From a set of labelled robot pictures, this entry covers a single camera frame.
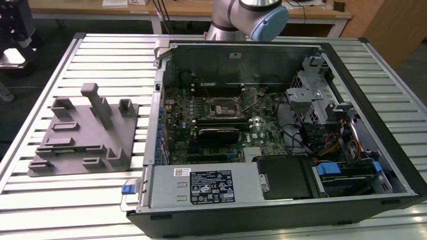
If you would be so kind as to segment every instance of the metal rail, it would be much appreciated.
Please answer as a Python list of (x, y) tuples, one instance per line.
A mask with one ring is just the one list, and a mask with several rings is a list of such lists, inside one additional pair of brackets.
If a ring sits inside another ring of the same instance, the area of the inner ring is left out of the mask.
[[(169, 36), (86, 34), (73, 39), (41, 96), (0, 164), (0, 240), (148, 239), (120, 211), (121, 185), (141, 176), (148, 115), (150, 110), (154, 41)], [(178, 40), (201, 40), (177, 35)], [(427, 179), (425, 107), (368, 44), (357, 39), (281, 37), (274, 41), (329, 42), (361, 90), (385, 122), (421, 176)], [(53, 116), (48, 106), (56, 97), (88, 104), (82, 83), (96, 82), (110, 104), (121, 98), (138, 104), (129, 172), (30, 178), (28, 164)], [(337, 90), (345, 100), (341, 86)], [(126, 204), (137, 204), (129, 195)], [(384, 212), (357, 224), (232, 233), (189, 239), (425, 239), (427, 205)]]

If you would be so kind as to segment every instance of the blue latch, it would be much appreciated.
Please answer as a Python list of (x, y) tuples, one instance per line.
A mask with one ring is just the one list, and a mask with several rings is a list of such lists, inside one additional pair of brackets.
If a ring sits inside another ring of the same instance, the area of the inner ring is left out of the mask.
[(136, 185), (134, 184), (122, 185), (121, 186), (121, 194), (122, 195), (136, 194)]
[(373, 162), (373, 168), (375, 168), (376, 174), (379, 174), (383, 171), (381, 165), (377, 161)]
[(335, 162), (324, 162), (315, 166), (319, 176), (325, 174), (340, 174), (341, 170)]

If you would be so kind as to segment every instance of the motherboard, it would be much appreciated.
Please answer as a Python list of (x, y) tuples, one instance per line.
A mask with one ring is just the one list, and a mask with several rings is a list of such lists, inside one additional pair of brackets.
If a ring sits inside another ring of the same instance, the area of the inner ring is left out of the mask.
[(280, 95), (261, 85), (166, 88), (169, 164), (250, 162), (258, 155), (287, 154), (274, 115)]

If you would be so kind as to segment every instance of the open computer tower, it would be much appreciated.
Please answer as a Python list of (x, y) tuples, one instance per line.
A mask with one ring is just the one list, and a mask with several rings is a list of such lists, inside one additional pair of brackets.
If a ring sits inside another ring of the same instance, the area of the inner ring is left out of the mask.
[(427, 185), (328, 43), (157, 44), (138, 205), (152, 238), (357, 223)]

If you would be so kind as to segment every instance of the floor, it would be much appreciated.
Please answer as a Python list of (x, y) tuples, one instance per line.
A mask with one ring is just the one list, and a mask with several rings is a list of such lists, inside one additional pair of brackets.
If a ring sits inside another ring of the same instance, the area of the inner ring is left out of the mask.
[[(172, 30), (174, 34), (202, 34), (208, 27), (208, 22), (197, 22), (192, 26), (188, 26), (186, 22), (180, 22), (174, 24)], [(36, 29), (44, 40), (44, 46), (37, 50), (33, 61), (36, 71), (30, 76), (20, 79), (9, 78), (0, 73), (2, 84), (14, 94), (12, 102), (0, 101), (0, 159), (20, 130), (74, 33), (152, 34), (148, 21), (132, 20), (66, 20), (64, 28), (58, 28), (53, 20), (36, 20)], [(427, 94), (423, 94), (427, 87), (425, 66), (427, 43), (423, 43), (397, 73), (424, 104), (427, 104)]]

